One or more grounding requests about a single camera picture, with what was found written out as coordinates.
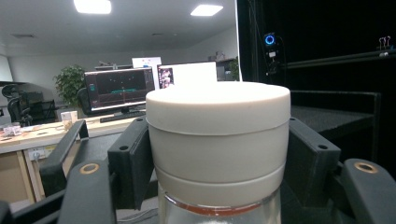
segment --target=potted plant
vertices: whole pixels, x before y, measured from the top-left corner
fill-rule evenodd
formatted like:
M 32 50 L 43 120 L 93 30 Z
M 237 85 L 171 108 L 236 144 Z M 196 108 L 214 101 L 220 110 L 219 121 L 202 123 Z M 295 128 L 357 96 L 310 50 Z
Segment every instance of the potted plant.
M 231 71 L 231 76 L 233 76 L 234 81 L 239 81 L 239 62 L 238 62 L 238 57 L 233 59 L 230 64 L 230 71 Z
M 78 107 L 77 92 L 84 87 L 85 70 L 81 66 L 69 65 L 55 76 L 56 90 L 59 96 L 64 99 L 64 103 L 73 107 Z

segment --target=ceiling light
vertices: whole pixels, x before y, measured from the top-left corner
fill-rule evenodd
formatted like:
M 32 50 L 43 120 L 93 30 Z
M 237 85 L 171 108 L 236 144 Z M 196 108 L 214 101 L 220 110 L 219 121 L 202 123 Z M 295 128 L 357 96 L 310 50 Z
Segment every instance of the ceiling light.
M 192 16 L 213 16 L 222 10 L 221 6 L 200 5 L 191 13 Z
M 108 0 L 74 0 L 79 13 L 108 14 L 111 12 L 111 3 Z

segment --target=desk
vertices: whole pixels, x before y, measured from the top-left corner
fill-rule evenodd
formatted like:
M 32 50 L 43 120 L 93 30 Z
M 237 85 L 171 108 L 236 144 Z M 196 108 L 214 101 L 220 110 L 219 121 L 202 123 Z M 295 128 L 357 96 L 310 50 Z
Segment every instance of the desk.
M 100 123 L 102 116 L 85 119 L 90 138 L 112 133 L 121 133 L 134 119 L 122 119 Z M 0 200 L 11 203 L 35 203 L 43 198 L 38 164 L 31 161 L 29 149 L 46 147 L 49 151 L 64 137 L 66 131 L 61 122 L 35 126 L 32 131 L 11 138 L 0 139 Z M 73 160 L 76 150 L 71 151 L 67 160 Z

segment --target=monitor screen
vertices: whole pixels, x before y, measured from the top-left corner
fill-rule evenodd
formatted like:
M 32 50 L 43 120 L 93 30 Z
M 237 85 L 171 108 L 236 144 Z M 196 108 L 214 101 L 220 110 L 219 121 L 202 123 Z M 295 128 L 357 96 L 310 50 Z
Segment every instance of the monitor screen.
M 218 81 L 216 62 L 157 65 L 160 89 L 171 85 L 205 85 Z
M 142 105 L 155 90 L 151 67 L 86 72 L 85 85 L 92 111 Z

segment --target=blue light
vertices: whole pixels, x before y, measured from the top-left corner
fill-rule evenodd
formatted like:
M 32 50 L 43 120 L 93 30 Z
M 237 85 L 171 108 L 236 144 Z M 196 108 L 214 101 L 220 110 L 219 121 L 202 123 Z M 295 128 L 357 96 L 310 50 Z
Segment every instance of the blue light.
M 265 44 L 266 45 L 273 45 L 275 43 L 275 38 L 273 35 L 268 35 L 265 37 Z

